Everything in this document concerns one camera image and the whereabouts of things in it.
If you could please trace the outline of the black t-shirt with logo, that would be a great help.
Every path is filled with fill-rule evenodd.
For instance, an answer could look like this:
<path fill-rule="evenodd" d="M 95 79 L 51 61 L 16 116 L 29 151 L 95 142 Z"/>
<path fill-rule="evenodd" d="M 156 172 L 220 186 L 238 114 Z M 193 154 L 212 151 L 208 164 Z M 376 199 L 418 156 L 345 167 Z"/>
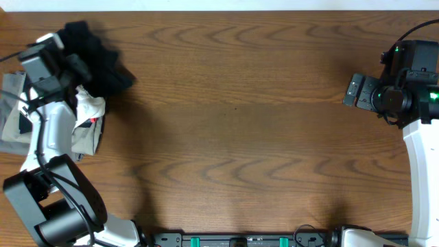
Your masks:
<path fill-rule="evenodd" d="M 91 96 L 110 97 L 134 84 L 135 76 L 120 63 L 119 53 L 107 49 L 86 21 L 66 23 L 56 33 L 64 44 L 65 54 L 77 54 L 87 65 L 91 80 L 83 87 Z"/>

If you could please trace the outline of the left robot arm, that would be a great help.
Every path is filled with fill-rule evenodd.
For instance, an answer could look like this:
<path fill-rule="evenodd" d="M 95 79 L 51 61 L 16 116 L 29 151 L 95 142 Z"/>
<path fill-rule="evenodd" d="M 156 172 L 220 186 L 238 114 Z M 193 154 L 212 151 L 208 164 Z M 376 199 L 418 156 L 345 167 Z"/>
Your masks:
<path fill-rule="evenodd" d="M 77 119 L 75 86 L 89 78 L 75 55 L 26 51 L 19 60 L 30 78 L 25 109 L 32 122 L 28 156 L 3 191 L 38 246 L 145 246 L 132 220 L 106 210 L 104 201 L 73 162 Z"/>

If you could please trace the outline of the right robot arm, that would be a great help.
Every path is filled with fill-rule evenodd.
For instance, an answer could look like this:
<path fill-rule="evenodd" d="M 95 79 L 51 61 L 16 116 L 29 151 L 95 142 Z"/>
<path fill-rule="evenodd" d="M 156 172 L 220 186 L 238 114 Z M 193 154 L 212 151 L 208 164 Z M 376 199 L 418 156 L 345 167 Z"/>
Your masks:
<path fill-rule="evenodd" d="M 434 81 L 354 74 L 343 103 L 377 113 L 403 131 L 410 160 L 409 246 L 438 245 L 438 85 Z"/>

